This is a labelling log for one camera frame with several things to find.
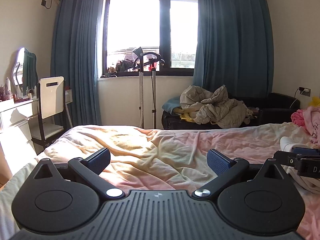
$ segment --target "blue towel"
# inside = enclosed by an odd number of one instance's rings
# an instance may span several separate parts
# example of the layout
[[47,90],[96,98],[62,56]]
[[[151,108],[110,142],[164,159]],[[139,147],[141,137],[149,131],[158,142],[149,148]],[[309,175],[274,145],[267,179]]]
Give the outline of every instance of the blue towel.
[[172,114],[173,109],[176,107],[180,107],[180,96],[171,98],[164,103],[162,109],[170,114]]

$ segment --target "circular mount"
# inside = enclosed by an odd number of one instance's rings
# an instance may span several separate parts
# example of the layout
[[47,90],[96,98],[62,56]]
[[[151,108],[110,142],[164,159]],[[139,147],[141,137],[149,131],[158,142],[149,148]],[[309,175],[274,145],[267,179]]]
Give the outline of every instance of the circular mount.
[[55,234],[79,227],[95,215],[99,207],[95,191],[62,178],[49,180],[35,179],[16,195],[12,213],[20,228]]
[[305,210],[293,184],[265,177],[226,188],[217,206],[238,230],[261,236],[296,230]]

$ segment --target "crumpled comforter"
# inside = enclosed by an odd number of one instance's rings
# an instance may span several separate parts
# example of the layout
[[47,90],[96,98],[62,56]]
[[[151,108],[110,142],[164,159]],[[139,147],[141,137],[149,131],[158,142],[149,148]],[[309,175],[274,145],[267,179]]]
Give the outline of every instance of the crumpled comforter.
[[214,93],[198,86],[189,86],[180,96],[179,113],[189,113],[197,124],[216,123],[223,129],[238,128],[250,122],[252,111],[242,101],[229,99],[225,85]]

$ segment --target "blue curtain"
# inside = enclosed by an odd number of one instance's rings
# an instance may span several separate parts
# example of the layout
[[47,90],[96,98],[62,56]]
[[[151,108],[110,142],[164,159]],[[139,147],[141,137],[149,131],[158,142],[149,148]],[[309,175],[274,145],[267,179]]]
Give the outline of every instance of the blue curtain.
[[27,87],[33,89],[38,83],[38,75],[36,70],[36,54],[24,49],[23,72],[22,72],[22,92],[26,95]]
[[272,90],[273,38],[266,0],[198,0],[198,46],[193,84],[226,85],[238,97]]
[[73,125],[101,124],[96,62],[99,0],[60,0],[53,33],[51,76],[73,93]]

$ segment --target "pink cloth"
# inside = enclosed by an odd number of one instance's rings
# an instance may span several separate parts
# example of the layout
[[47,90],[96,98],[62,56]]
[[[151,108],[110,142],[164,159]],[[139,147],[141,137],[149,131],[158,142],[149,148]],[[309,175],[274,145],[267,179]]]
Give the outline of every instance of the pink cloth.
[[293,123],[295,123],[298,126],[302,126],[304,129],[306,129],[306,125],[303,118],[303,111],[302,109],[299,109],[297,112],[294,112],[291,115],[291,120]]
[[309,106],[303,111],[303,118],[307,131],[310,134],[310,142],[319,143],[320,141],[320,107]]

